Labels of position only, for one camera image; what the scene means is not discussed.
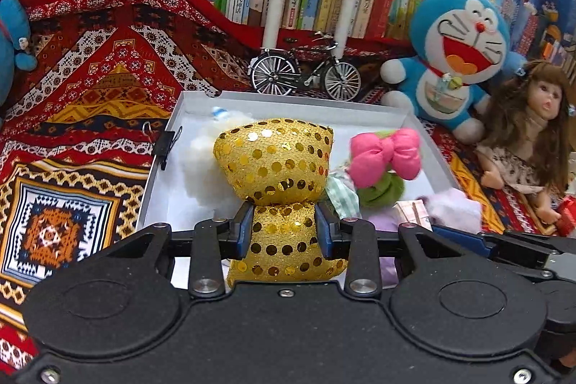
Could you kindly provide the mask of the white fluffy plush toy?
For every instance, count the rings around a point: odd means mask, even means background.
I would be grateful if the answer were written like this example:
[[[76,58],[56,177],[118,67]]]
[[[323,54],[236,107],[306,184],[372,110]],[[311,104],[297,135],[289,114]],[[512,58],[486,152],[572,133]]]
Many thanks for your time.
[[[214,156],[214,145],[223,132],[254,122],[249,114],[216,106],[210,120],[181,154],[186,194],[211,216],[230,217],[241,205]]]

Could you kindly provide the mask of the gold sequin plush toy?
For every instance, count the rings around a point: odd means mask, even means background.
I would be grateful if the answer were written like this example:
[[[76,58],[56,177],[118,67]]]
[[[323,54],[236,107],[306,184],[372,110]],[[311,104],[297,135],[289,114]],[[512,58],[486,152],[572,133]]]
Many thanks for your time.
[[[346,269],[321,252],[315,204],[329,175],[333,131],[269,119],[221,132],[213,153],[236,196],[254,207],[248,250],[229,266],[238,282],[319,282]]]

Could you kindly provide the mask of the green plush with pink bow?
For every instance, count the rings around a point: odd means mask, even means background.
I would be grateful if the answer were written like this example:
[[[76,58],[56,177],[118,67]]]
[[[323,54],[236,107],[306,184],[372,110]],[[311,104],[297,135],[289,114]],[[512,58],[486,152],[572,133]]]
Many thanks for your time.
[[[412,128],[351,138],[347,174],[362,208],[391,207],[400,200],[405,182],[421,172],[420,144],[420,134]]]

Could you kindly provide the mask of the pale pink soft cloth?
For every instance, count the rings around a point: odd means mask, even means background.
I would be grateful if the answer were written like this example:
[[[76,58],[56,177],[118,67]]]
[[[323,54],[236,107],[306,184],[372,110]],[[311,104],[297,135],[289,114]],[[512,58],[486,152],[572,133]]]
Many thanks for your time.
[[[432,224],[471,234],[482,231],[482,205],[461,190],[450,188],[425,196],[423,201]]]

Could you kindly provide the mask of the green striped fabric toy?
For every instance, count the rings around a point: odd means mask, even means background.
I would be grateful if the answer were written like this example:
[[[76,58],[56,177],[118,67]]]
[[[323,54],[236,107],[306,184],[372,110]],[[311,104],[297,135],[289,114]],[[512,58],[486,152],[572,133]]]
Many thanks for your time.
[[[343,168],[337,168],[329,173],[325,193],[340,219],[361,217],[354,183]]]

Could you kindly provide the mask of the red shiny cup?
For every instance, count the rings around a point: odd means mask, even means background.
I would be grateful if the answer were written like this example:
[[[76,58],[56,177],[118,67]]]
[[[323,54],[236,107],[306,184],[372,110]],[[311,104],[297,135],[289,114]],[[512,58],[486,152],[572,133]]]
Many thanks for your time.
[[[555,224],[558,235],[561,237],[574,238],[576,229],[576,199],[574,196],[566,196],[558,206],[561,218]]]

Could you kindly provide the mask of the purple plush toy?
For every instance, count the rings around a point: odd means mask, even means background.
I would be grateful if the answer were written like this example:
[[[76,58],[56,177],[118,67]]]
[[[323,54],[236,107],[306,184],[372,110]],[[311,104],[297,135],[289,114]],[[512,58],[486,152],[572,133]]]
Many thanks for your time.
[[[375,226],[379,234],[391,234],[395,238],[394,242],[389,239],[378,242],[382,286],[384,289],[391,289],[398,284],[398,273],[395,266],[395,258],[398,254],[398,223],[395,217],[388,212],[374,213],[368,217],[368,220]]]

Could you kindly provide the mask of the small pink striped box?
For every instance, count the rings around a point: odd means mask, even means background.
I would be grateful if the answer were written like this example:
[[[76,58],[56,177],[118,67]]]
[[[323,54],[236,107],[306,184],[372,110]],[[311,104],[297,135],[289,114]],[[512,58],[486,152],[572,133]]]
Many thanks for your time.
[[[392,210],[398,224],[412,223],[432,231],[432,224],[423,200],[398,201]]]

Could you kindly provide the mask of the white shallow cardboard box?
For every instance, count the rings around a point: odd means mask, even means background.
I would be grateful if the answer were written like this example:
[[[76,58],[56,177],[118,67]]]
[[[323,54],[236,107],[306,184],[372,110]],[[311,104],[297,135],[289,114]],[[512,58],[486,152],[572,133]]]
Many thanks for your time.
[[[332,168],[344,165],[350,155],[348,148],[354,135],[361,132],[394,132],[400,128],[412,128],[420,134],[422,169],[414,180],[407,182],[405,197],[415,199],[429,196],[457,185],[423,125],[405,111],[364,104],[330,103],[313,98],[265,98],[263,95],[248,92],[224,92],[217,98],[209,98],[199,91],[185,91],[179,97],[166,128],[166,131],[176,131],[182,126],[183,132],[170,152],[165,171],[161,171],[159,165],[153,161],[138,219],[139,228],[160,224],[171,227],[176,259],[171,281],[178,288],[188,288],[195,225],[215,217],[211,216],[207,209],[200,208],[195,199],[186,194],[181,154],[198,135],[200,127],[210,120],[212,109],[216,106],[249,114],[255,120],[254,123],[287,118],[330,128],[333,131],[329,160]],[[222,261],[226,292],[229,290],[226,276],[230,262],[231,259]]]

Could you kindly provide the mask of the brown haired doll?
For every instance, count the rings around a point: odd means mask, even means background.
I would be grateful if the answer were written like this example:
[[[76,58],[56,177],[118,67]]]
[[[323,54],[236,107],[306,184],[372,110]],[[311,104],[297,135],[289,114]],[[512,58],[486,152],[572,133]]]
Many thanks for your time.
[[[553,198],[564,194],[568,179],[567,90],[560,67],[544,60],[525,63],[491,96],[476,145],[480,184],[516,190],[547,225],[561,219]]]

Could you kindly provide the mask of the black binder clip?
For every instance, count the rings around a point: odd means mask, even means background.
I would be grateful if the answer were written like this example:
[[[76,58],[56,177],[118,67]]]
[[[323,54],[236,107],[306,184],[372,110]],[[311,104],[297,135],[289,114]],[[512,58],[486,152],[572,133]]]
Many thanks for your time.
[[[165,171],[168,163],[168,157],[172,151],[176,142],[180,139],[181,133],[183,132],[183,127],[179,126],[176,131],[162,131],[159,133],[158,137],[152,139],[152,128],[149,121],[144,122],[141,128],[144,135],[152,143],[152,158],[153,161],[159,165],[161,171]]]

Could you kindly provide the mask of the miniature metal bicycle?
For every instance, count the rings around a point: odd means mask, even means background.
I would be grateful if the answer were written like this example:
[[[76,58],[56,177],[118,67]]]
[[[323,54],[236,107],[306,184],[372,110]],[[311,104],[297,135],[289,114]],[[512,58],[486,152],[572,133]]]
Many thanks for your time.
[[[362,86],[359,70],[336,58],[338,43],[322,31],[314,32],[310,44],[288,50],[263,48],[248,67],[253,89],[260,95],[292,95],[318,90],[328,98],[355,101]]]

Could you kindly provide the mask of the red patterned blanket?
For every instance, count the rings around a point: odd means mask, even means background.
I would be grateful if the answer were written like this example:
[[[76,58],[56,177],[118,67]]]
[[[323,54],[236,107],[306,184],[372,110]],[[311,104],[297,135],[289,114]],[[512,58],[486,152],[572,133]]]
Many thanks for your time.
[[[19,383],[537,383],[537,286],[419,226],[400,226],[379,298],[319,282],[173,285],[167,224],[139,228],[185,91],[248,92],[262,30],[206,0],[19,0],[37,67],[1,129],[1,365]],[[265,98],[279,95],[263,95]]]

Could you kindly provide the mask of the Doraemon blue plush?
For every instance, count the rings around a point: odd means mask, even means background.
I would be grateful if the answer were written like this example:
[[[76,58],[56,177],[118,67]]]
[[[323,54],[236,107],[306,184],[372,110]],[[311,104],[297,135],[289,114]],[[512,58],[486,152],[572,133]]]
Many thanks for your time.
[[[490,102],[481,85],[521,63],[509,58],[509,25],[488,0],[423,0],[409,39],[415,55],[381,66],[391,87],[382,105],[440,124],[459,142],[480,142]]]

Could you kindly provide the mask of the round blue mouse plush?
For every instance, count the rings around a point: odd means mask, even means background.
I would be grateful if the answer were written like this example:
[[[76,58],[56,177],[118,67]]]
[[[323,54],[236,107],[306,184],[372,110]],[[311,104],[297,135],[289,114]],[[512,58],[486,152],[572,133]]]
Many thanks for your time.
[[[30,25],[19,0],[1,0],[0,11],[0,99],[4,103],[11,91],[15,70],[32,71],[37,59],[29,51]]]

